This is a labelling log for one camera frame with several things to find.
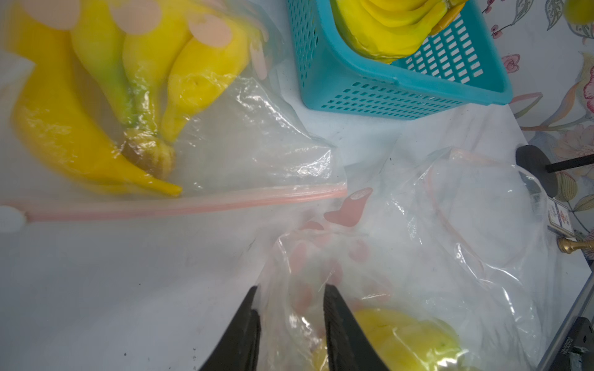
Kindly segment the teal plastic basket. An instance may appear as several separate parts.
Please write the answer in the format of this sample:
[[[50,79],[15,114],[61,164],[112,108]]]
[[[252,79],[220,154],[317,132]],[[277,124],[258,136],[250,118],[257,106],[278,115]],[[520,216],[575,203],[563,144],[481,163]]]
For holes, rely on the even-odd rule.
[[[484,18],[469,1],[410,57],[368,60],[341,38],[328,1],[290,1],[301,99],[339,114],[415,120],[465,104],[509,104],[512,86]]]

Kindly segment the yellow banana bunch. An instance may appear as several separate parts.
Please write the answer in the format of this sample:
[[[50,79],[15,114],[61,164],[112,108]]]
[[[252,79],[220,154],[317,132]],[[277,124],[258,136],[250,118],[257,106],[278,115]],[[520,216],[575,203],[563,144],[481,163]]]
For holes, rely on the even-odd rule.
[[[465,1],[337,0],[330,3],[337,30],[356,53],[390,64],[415,54],[444,31]]]
[[[32,63],[15,131],[85,188],[179,197],[179,135],[268,39],[227,1],[14,1],[6,49]]]

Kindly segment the small printed card box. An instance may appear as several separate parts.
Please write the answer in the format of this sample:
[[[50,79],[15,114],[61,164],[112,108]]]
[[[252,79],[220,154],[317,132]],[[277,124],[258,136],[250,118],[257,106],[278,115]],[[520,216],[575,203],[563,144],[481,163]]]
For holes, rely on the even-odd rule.
[[[558,236],[575,239],[575,232],[570,220],[569,208],[556,199],[547,202],[548,229]]]

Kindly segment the small brass knob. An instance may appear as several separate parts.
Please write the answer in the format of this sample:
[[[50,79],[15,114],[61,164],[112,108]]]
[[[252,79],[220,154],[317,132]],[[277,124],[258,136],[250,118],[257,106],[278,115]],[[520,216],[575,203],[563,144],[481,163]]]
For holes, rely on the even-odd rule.
[[[589,254],[593,253],[593,241],[573,241],[565,237],[560,237],[557,239],[557,245],[558,249],[564,254],[572,254],[578,250]]]

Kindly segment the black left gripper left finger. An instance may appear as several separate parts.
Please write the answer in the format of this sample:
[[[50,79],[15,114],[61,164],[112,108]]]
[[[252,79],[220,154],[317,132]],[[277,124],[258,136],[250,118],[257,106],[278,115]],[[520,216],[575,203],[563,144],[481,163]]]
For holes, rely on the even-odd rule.
[[[252,286],[200,371],[252,371],[258,366],[261,319],[254,307],[258,287]]]

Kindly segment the blue microphone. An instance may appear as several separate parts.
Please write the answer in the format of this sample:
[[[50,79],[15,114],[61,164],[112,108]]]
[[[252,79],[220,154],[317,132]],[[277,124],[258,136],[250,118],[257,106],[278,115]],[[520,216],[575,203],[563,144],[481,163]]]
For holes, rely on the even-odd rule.
[[[556,173],[592,165],[593,155],[552,163],[540,148],[524,145],[516,149],[515,160],[517,165],[527,170],[541,183],[549,197],[554,198],[558,194]]]

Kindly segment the pink dotted zip bag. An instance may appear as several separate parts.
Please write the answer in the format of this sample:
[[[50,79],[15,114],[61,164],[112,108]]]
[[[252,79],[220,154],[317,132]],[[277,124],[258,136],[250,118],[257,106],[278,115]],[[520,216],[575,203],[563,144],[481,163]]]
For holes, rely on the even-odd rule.
[[[554,333],[547,201],[523,168],[458,148],[384,164],[275,242],[258,280],[258,369],[328,369],[326,284],[353,313],[446,322],[468,353],[444,370],[536,369]]]

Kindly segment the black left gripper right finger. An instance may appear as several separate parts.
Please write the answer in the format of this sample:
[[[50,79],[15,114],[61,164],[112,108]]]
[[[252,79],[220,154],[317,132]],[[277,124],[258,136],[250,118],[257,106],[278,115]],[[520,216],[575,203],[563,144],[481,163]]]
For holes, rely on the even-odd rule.
[[[326,347],[330,370],[385,370],[338,288],[326,284],[323,295]]]

